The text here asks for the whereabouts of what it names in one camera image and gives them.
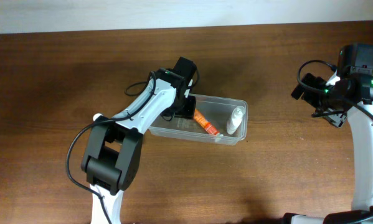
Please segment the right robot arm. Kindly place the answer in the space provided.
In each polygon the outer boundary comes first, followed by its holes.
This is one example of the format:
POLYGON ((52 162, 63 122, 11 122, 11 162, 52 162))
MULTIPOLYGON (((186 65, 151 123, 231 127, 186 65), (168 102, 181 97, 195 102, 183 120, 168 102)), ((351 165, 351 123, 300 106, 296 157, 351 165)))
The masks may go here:
POLYGON ((283 223, 373 223, 373 75, 333 75, 329 81, 308 73, 298 78, 295 99, 314 105, 315 117, 336 127, 349 123, 354 150, 355 187, 351 209, 324 218, 296 213, 283 216, 283 223))

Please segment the orange tablet tube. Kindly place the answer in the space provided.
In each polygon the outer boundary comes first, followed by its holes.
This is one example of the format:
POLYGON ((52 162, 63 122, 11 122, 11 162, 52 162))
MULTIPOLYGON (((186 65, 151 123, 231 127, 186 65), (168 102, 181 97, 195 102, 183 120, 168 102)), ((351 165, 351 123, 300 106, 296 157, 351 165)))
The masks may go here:
POLYGON ((211 122, 209 122, 199 110, 194 110, 193 119, 206 131, 207 134, 213 136, 223 136, 223 134, 221 134, 219 130, 211 122))

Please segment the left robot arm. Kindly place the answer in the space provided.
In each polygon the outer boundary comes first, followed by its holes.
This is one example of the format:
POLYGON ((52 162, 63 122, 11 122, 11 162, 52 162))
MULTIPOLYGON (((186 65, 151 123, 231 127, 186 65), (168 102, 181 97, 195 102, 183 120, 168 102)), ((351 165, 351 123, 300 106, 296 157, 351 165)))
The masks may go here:
POLYGON ((191 119, 196 99, 189 92, 200 78, 196 67, 151 71, 143 89, 122 112, 107 118, 95 114, 80 133, 90 131, 81 161, 92 194, 92 223, 119 223, 124 191, 139 168, 143 136, 157 117, 191 119))

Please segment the white spray bottle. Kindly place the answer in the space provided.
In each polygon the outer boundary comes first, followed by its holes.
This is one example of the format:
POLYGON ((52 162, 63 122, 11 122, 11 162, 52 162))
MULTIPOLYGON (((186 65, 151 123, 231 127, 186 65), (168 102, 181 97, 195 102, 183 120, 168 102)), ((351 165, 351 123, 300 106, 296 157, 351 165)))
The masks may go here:
POLYGON ((236 130, 242 123, 245 113, 246 113, 246 108, 243 106, 237 106, 233 110, 232 114, 230 115, 229 120, 227 121, 227 127, 226 127, 227 133, 229 135, 232 135, 234 132, 236 132, 236 130))

